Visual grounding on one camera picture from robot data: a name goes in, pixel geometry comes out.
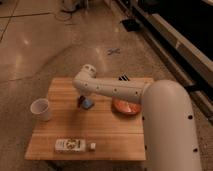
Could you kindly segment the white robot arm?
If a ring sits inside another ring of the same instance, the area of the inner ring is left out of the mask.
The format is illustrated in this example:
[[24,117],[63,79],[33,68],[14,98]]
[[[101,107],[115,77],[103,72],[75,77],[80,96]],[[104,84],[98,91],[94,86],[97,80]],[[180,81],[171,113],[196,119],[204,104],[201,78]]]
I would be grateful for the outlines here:
[[179,83],[99,78],[86,64],[73,86],[83,96],[96,93],[142,106],[146,171],[202,171],[191,99]]

